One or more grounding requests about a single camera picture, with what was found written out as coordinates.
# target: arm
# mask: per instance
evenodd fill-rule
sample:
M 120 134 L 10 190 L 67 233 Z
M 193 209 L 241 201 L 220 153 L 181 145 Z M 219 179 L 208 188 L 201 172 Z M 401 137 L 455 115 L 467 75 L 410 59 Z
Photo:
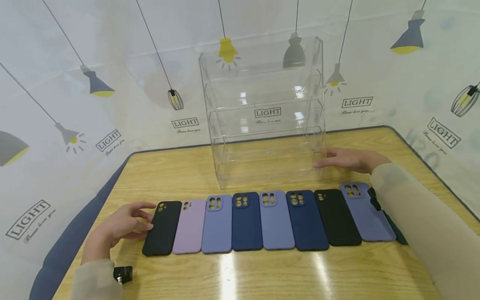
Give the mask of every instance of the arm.
M 401 167 L 381 164 L 370 181 L 382 209 L 402 231 L 442 299 L 478 299 L 479 237 Z
M 122 299 L 122 286 L 113 278 L 110 249 L 123 238 L 144 239 L 153 225 L 136 217 L 151 222 L 152 215 L 141 209 L 155 207 L 144 202 L 124 205 L 92 231 L 85 242 L 81 266 L 75 271 L 72 300 Z

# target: pendant lamp illustration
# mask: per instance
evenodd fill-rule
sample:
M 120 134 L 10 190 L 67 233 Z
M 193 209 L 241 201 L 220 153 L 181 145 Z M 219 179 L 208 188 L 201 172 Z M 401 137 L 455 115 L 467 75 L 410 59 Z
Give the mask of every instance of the pendant lamp illustration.
M 0 131 L 0 167 L 19 159 L 27 150 L 27 143 L 8 132 Z
M 52 15 L 53 19 L 55 20 L 55 22 L 57 23 L 57 25 L 59 26 L 60 30 L 63 32 L 63 35 L 65 36 L 65 38 L 67 39 L 68 43 L 70 44 L 70 46 L 72 47 L 73 51 L 75 52 L 75 54 L 77 55 L 78 57 L 78 60 L 80 61 L 81 65 L 80 65 L 80 69 L 82 70 L 82 72 L 84 73 L 85 76 L 87 76 L 89 79 L 90 79 L 90 94 L 92 95 L 95 95 L 95 96 L 99 96 L 99 97 L 110 97 L 113 95 L 113 93 L 115 92 L 114 89 L 112 89 L 111 87 L 109 87 L 105 82 L 103 82 L 100 78 L 98 78 L 96 76 L 96 73 L 94 71 L 91 71 L 90 69 L 88 69 L 83 60 L 80 58 L 80 55 L 78 54 L 77 50 L 75 50 L 75 47 L 73 47 L 73 44 L 72 42 L 70 41 L 70 39 L 68 38 L 67 34 L 65 33 L 65 31 L 63 31 L 63 28 L 61 27 L 59 21 L 57 21 L 57 18 L 55 17 L 55 15 L 53 14 L 52 10 L 50 9 L 50 7 L 47 5 L 47 3 L 45 2 L 45 0 L 42 0 L 43 1 L 43 4 L 45 4 L 45 6 L 47 7 L 48 11 L 50 12 L 50 14 Z
M 150 35 L 150 39 L 152 40 L 153 47 L 155 48 L 156 55 L 158 56 L 158 60 L 160 61 L 160 65 L 162 66 L 163 73 L 165 73 L 165 77 L 167 78 L 168 86 L 170 87 L 170 89 L 167 91 L 168 100 L 170 101 L 170 104 L 172 105 L 174 110 L 181 110 L 184 107 L 183 106 L 183 100 L 181 99 L 181 96 L 177 92 L 177 90 L 174 90 L 172 88 L 172 85 L 170 84 L 170 80 L 168 79 L 167 71 L 165 71 L 165 67 L 163 66 L 162 59 L 160 58 L 160 54 L 158 53 L 158 50 L 156 48 L 155 41 L 153 40 L 152 33 L 150 32 L 150 28 L 148 28 L 148 24 L 147 24 L 147 21 L 145 19 L 144 12 L 142 11 L 142 8 L 140 7 L 140 3 L 138 3 L 138 0 L 136 0 L 136 1 L 137 1 L 137 6 L 138 6 L 138 9 L 140 11 L 140 14 L 142 15 L 142 18 L 144 20 L 145 27 L 147 27 L 148 34 Z
M 287 48 L 285 55 L 283 56 L 283 68 L 284 69 L 296 69 L 305 66 L 305 51 L 300 45 L 301 37 L 297 33 L 297 26 L 299 20 L 299 2 L 297 0 L 297 17 L 295 21 L 295 32 L 291 34 L 288 42 L 290 46 Z
M 225 26 L 223 25 L 223 15 L 222 7 L 220 6 L 220 0 L 218 0 L 218 9 L 220 10 L 220 20 L 222 21 L 223 38 L 220 39 L 220 51 L 218 52 L 218 57 L 220 57 L 220 59 L 217 60 L 216 63 L 221 63 L 222 69 L 227 66 L 228 70 L 230 71 L 232 64 L 237 67 L 235 60 L 239 60 L 241 58 L 237 56 L 238 52 L 235 47 L 233 47 L 230 38 L 227 38 L 225 35 Z
M 407 30 L 390 48 L 394 53 L 405 55 L 423 49 L 420 26 L 425 22 L 423 19 L 423 8 L 426 2 L 427 0 L 423 2 L 421 10 L 413 13 L 412 19 L 408 22 Z
M 63 142 L 65 143 L 65 146 L 67 147 L 66 148 L 67 152 L 69 152 L 70 149 L 72 149 L 73 152 L 75 152 L 75 154 L 77 154 L 77 149 L 83 151 L 84 149 L 82 148 L 81 143 L 86 144 L 86 141 L 84 141 L 82 139 L 79 139 L 79 138 L 83 137 L 83 133 L 80 134 L 79 132 L 65 129 L 60 123 L 58 123 L 52 117 L 52 115 L 50 115 L 43 108 L 43 106 L 40 105 L 40 103 L 37 102 L 37 100 L 35 98 L 33 98 L 32 94 L 30 94 L 30 92 L 27 91 L 27 89 L 10 73 L 10 71 L 8 71 L 5 68 L 5 66 L 1 62 L 0 62 L 0 66 L 7 72 L 8 75 L 10 75 L 10 77 L 12 77 L 13 80 L 15 80 L 15 82 L 27 93 L 27 95 L 38 105 L 38 107 L 40 107 L 42 109 L 42 111 L 53 121 L 53 123 L 55 125 L 55 128 L 57 128 L 62 135 Z
M 477 85 L 469 85 L 464 88 L 454 99 L 451 112 L 457 117 L 463 117 L 477 102 L 480 96 L 479 83 Z
M 342 74 L 340 74 L 340 60 L 342 59 L 343 46 L 345 45 L 345 36 L 347 35 L 348 23 L 350 21 L 350 14 L 352 12 L 353 0 L 350 2 L 350 8 L 348 10 L 347 24 L 345 25 L 345 31 L 343 33 L 342 47 L 340 48 L 340 55 L 338 57 L 338 63 L 335 64 L 333 74 L 327 80 L 327 86 L 325 87 L 324 93 L 330 91 L 330 96 L 333 95 L 333 92 L 336 88 L 338 92 L 341 92 L 339 85 L 347 85 L 345 79 L 343 79 Z

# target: navy blue phone case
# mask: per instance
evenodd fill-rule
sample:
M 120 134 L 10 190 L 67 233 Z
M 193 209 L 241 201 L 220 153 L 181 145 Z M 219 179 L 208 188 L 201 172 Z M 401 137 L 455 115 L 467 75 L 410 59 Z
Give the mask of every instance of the navy blue phone case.
M 237 193 L 232 197 L 232 248 L 260 250 L 264 246 L 258 193 Z
M 287 192 L 287 202 L 297 249 L 327 250 L 330 244 L 313 192 Z

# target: clear acrylic display stand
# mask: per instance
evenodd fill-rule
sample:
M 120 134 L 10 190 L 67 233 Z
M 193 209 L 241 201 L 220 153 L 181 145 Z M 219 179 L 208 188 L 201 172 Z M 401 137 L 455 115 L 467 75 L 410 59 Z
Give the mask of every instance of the clear acrylic display stand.
M 320 176 L 312 163 L 325 148 L 323 42 L 302 38 L 304 63 L 289 64 L 299 40 L 235 49 L 226 39 L 200 55 L 220 188 Z

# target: periwinkle phone case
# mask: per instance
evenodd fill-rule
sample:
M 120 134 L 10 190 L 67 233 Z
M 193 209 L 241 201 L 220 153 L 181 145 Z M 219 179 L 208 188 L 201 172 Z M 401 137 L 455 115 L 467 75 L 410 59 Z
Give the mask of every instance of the periwinkle phone case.
M 232 205 L 233 250 L 260 250 L 263 247 L 263 238 L 258 194 L 255 192 L 234 194 Z
M 157 205 L 153 228 L 147 233 L 142 249 L 145 256 L 169 255 L 172 252 L 181 205 L 180 201 L 162 201 Z
M 228 253 L 232 250 L 232 196 L 209 196 L 203 226 L 202 252 Z
M 381 210 L 382 207 L 380 206 L 380 203 L 377 201 L 377 194 L 375 193 L 375 190 L 373 188 L 368 189 L 368 195 L 370 195 L 370 203 L 375 207 L 377 211 Z M 390 226 L 392 226 L 393 231 L 395 232 L 396 235 L 396 240 L 402 244 L 402 245 L 408 245 L 407 240 L 403 236 L 403 233 L 398 229 L 398 227 L 395 225 L 393 220 L 390 218 L 390 216 L 384 211 L 385 217 L 387 217 L 388 223 L 390 223 Z
M 297 249 L 327 250 L 330 245 L 313 192 L 287 192 L 287 203 Z
M 342 192 L 340 190 L 317 190 L 314 194 L 330 245 L 360 245 L 360 233 Z
M 340 189 L 347 201 L 360 236 L 364 241 L 392 241 L 395 232 L 383 211 L 377 211 L 370 202 L 369 186 L 364 182 L 343 183 Z
M 205 220 L 205 200 L 185 201 L 180 211 L 173 253 L 197 253 L 202 248 Z
M 259 195 L 264 248 L 293 249 L 295 239 L 285 192 L 269 191 Z

